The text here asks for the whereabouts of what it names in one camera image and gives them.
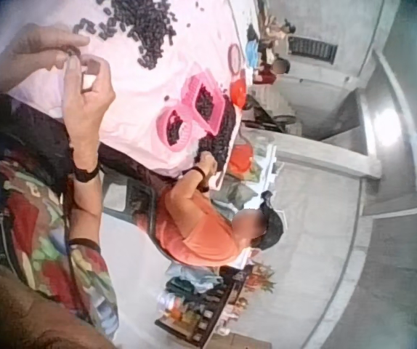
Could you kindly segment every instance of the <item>window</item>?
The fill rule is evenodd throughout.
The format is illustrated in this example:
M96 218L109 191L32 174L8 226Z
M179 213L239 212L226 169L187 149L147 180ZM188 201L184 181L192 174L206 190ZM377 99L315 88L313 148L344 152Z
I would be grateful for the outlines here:
M292 55L323 60L330 64L334 63L338 45L327 44L323 41L301 38L298 36L290 36L288 40L289 50Z

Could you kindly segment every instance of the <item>black bracelet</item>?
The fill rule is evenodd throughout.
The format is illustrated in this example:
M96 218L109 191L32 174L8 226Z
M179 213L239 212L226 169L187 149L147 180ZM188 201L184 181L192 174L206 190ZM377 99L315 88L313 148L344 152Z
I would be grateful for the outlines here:
M100 164L97 160L97 166L92 172L87 172L85 169L79 169L78 167L76 167L76 165L74 165L73 171L75 178L78 182L88 183L99 174Z
M198 166L194 166L193 168L190 169L190 171L195 170L197 172L199 172L202 175L202 180L201 182L203 182L206 179L206 174L204 171L202 171L202 169Z

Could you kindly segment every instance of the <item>black chair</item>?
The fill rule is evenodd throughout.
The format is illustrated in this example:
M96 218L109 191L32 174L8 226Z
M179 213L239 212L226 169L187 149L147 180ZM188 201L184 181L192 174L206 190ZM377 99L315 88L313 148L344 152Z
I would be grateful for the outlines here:
M147 215L147 234L150 240L153 242L157 250L168 260L177 262L165 249L160 245L160 242L156 236L155 222L157 216L157 194L153 188L143 184L139 180L123 176L112 170L106 170L102 189L105 194L111 183L116 182L117 177L121 177L121 180L126 181L126 205L123 211L117 211L104 207L103 212L109 214L112 217L124 220L131 224L136 224L137 214Z

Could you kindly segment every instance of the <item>finger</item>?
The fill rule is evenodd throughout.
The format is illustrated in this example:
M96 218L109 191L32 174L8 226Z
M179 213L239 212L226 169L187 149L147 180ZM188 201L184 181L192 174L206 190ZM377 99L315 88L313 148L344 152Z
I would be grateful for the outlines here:
M22 46L22 49L27 49L28 51L21 53L40 52L45 49L60 48L65 45L82 47L90 42L88 36L70 33L52 26L41 27L30 24L24 27L23 34L22 40L25 37L28 47Z
M81 64L87 66L86 73L97 75L92 91L109 93L113 92L110 64L101 57L94 55L82 55Z
M63 90L65 103L81 100L81 63L76 56L68 58Z
M23 65L25 65L26 69L31 72L42 68L50 70L54 66L61 69L68 60L68 54L57 49L48 49L46 51L30 55L21 55L21 57Z

